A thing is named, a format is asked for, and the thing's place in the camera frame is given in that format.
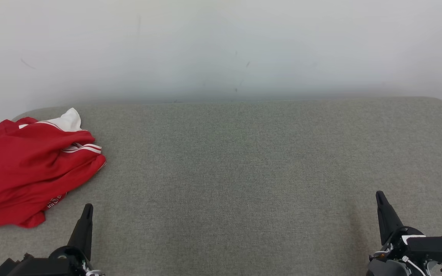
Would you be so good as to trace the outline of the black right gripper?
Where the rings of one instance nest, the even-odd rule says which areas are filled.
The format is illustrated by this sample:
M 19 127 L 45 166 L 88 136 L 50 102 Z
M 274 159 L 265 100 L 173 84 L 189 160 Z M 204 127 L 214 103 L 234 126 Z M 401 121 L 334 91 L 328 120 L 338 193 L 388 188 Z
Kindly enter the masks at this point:
M 383 191 L 376 192 L 379 236 L 382 249 L 374 253 L 376 276 L 430 276 L 442 271 L 442 236 L 428 237 L 404 227 Z

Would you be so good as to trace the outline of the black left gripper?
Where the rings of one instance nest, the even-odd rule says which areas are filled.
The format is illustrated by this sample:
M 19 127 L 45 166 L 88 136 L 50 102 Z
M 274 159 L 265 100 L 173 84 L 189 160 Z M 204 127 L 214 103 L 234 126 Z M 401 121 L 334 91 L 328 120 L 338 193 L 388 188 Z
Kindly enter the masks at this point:
M 87 203 L 67 243 L 47 258 L 26 253 L 22 260 L 8 258 L 0 265 L 0 276 L 104 276 L 91 263 L 93 205 Z

